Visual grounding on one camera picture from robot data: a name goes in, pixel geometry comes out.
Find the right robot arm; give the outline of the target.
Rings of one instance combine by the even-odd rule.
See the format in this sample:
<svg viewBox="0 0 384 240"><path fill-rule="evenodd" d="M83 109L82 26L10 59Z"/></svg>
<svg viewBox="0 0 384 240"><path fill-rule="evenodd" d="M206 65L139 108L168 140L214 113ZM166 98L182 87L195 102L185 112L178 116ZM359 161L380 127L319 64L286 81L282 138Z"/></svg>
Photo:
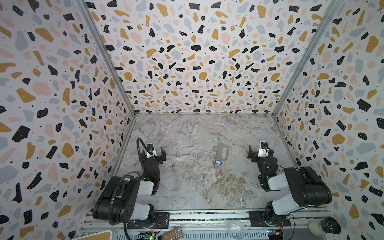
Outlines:
<svg viewBox="0 0 384 240"><path fill-rule="evenodd" d="M285 189L284 197L267 203L262 218L269 226L282 224L291 213L305 208L329 204L332 193L321 177L311 167L279 169L278 159L268 143L262 142L258 151L249 147L247 158L259 168L258 180L266 192Z"/></svg>

